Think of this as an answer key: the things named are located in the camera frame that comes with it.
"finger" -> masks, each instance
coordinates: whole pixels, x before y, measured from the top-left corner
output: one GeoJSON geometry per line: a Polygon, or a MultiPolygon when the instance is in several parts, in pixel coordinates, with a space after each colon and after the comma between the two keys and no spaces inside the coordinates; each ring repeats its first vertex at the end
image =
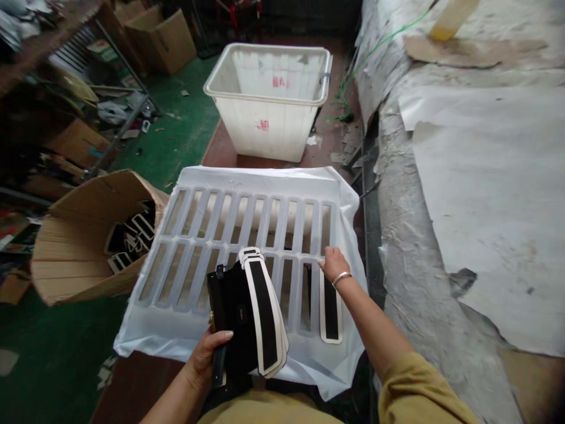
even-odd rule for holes
{"type": "Polygon", "coordinates": [[[204,339],[204,348],[208,351],[214,350],[216,347],[223,345],[234,336],[233,331],[220,331],[209,335],[204,339]]]}

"bin handle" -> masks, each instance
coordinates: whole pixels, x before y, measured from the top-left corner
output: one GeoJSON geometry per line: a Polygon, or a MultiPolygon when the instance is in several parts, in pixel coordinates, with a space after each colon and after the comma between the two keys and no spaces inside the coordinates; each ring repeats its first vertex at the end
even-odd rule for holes
{"type": "Polygon", "coordinates": [[[330,72],[324,72],[322,74],[322,77],[320,78],[320,85],[322,84],[322,81],[324,80],[325,77],[328,77],[328,86],[329,86],[330,82],[331,82],[331,73],[330,72]]]}

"yellow sleeve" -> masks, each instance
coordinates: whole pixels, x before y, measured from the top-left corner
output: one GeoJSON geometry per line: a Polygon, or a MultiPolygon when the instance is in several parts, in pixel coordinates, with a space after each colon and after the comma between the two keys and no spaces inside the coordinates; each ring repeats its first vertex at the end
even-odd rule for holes
{"type": "Polygon", "coordinates": [[[478,423],[438,370],[414,352],[385,372],[378,416],[382,424],[478,423]]]}

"debris on floor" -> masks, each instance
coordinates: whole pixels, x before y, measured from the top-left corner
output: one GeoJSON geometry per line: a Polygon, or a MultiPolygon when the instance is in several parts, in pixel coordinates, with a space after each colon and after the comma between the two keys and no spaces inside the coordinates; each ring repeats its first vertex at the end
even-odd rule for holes
{"type": "Polygon", "coordinates": [[[341,164],[341,165],[347,165],[347,163],[349,162],[349,159],[351,159],[351,155],[348,155],[346,153],[332,153],[331,154],[331,161],[333,163],[337,163],[337,164],[341,164]]]}
{"type": "Polygon", "coordinates": [[[137,138],[139,136],[139,130],[127,130],[124,135],[122,135],[122,140],[129,140],[130,138],[137,138]]]}
{"type": "Polygon", "coordinates": [[[0,377],[9,376],[18,359],[18,353],[12,352],[11,350],[0,349],[0,377]]]}

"white plastic bin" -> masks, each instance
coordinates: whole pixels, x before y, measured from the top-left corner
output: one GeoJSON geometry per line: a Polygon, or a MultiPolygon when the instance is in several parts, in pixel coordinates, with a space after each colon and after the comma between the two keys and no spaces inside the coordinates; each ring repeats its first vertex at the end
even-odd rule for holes
{"type": "Polygon", "coordinates": [[[321,47],[229,44],[204,85],[239,154],[300,162],[328,98],[332,56],[321,47]]]}

